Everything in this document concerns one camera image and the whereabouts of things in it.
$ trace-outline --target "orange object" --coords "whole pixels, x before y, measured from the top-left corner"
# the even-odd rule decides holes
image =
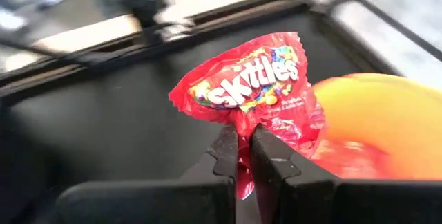
[[[442,179],[442,92],[373,73],[331,78],[314,91],[326,140],[385,152],[384,170],[393,178]]]

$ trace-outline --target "skittles wrapper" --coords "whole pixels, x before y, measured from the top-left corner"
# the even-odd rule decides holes
[[[258,124],[310,158],[325,117],[307,81],[307,58],[296,32],[258,37],[209,59],[169,93],[179,111],[233,123],[238,141],[238,198],[253,190],[249,138]]]

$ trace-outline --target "orange plastic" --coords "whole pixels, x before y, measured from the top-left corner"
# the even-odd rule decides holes
[[[442,92],[402,77],[354,74],[314,86],[327,119],[325,139],[384,151],[400,179],[442,179]]]

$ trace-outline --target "candy illustration on wrapper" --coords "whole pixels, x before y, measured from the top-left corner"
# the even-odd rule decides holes
[[[170,92],[179,111],[201,120],[234,123],[238,131],[238,198],[253,190],[249,138],[258,124],[310,157],[325,125],[307,81],[307,58],[295,32],[258,37],[185,75]]]

